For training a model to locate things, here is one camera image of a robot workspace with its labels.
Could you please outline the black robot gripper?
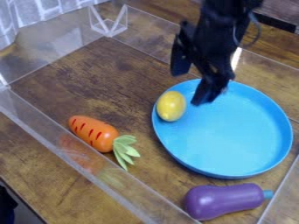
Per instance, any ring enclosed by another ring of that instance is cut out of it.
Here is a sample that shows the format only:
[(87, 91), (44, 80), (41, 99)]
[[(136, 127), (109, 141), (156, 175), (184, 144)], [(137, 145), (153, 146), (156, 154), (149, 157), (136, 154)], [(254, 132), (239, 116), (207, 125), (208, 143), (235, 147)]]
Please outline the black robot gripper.
[(263, 0), (204, 0), (198, 24), (182, 21), (172, 42), (171, 74), (187, 74), (194, 64), (204, 75), (191, 98), (192, 105), (212, 103), (235, 78), (230, 58), (250, 22), (256, 25), (252, 43), (258, 41), (260, 25), (254, 9), (262, 4)]

